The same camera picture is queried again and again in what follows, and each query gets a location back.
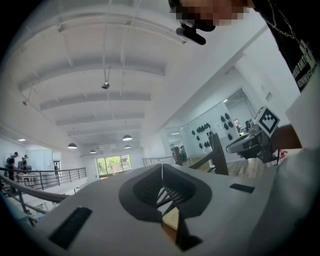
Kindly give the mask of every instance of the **wooden floor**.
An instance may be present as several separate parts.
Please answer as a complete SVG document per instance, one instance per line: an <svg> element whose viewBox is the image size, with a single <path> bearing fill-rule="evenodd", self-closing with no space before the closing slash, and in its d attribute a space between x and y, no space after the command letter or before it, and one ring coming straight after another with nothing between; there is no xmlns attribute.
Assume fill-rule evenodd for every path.
<svg viewBox="0 0 320 256"><path fill-rule="evenodd" d="M258 158L227 162L226 164L228 166L228 172L230 176L254 179L259 179L264 169L273 165L273 163L264 164Z"/></svg>

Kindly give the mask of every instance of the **person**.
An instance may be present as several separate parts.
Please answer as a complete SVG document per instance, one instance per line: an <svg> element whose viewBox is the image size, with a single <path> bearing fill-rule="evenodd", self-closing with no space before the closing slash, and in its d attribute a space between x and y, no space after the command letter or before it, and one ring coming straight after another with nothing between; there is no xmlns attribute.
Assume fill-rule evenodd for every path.
<svg viewBox="0 0 320 256"><path fill-rule="evenodd" d="M168 0L171 9L195 24L218 26L237 19L246 8L259 12L269 27L300 92L319 73L319 46L315 25L318 8L314 2L303 4L281 0ZM302 145L292 127L275 130L272 149L300 149Z"/></svg>
<svg viewBox="0 0 320 256"><path fill-rule="evenodd" d="M58 163L56 162L54 165L54 174L57 179L58 179L58 170L59 170L59 167L58 167Z"/></svg>
<svg viewBox="0 0 320 256"><path fill-rule="evenodd" d="M15 159L19 156L18 152L14 152L14 154L8 160L8 169L9 169L9 179L15 181ZM11 187L12 192L16 192L14 187Z"/></svg>
<svg viewBox="0 0 320 256"><path fill-rule="evenodd" d="M28 169L28 163L27 163L28 156L25 154L24 158L22 158L22 170Z"/></svg>

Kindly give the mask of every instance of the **hand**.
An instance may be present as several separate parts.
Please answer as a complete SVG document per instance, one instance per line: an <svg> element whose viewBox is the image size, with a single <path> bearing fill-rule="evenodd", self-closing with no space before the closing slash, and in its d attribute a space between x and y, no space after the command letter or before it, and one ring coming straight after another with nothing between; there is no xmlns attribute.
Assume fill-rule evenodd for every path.
<svg viewBox="0 0 320 256"><path fill-rule="evenodd" d="M240 158L244 158L243 155L241 153L236 153Z"/></svg>

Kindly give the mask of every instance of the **metal railing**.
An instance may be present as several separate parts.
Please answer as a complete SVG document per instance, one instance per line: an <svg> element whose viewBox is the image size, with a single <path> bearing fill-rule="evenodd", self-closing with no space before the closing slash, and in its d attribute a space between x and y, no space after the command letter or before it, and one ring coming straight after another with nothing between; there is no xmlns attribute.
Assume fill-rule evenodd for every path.
<svg viewBox="0 0 320 256"><path fill-rule="evenodd" d="M87 176L86 168L69 170L19 170L1 168L4 176L25 187L35 190L45 190L80 180Z"/></svg>
<svg viewBox="0 0 320 256"><path fill-rule="evenodd" d="M172 156L156 157L156 158L142 158L142 161L143 161L143 165L144 166L148 166L148 165L151 165L153 163L159 162L161 160L168 159L170 157L172 157Z"/></svg>
<svg viewBox="0 0 320 256"><path fill-rule="evenodd" d="M41 214L46 214L47 211L24 202L23 193L45 201L60 203L62 200L69 197L69 195L49 193L39 190L44 190L54 186L61 186L87 176L86 168L58 171L32 171L18 169L12 170L0 167L0 170L4 171L4 175L0 174L1 192L4 196L11 197L21 204L22 210L27 214L32 226L34 226L38 220L31 216L31 213L27 208Z"/></svg>

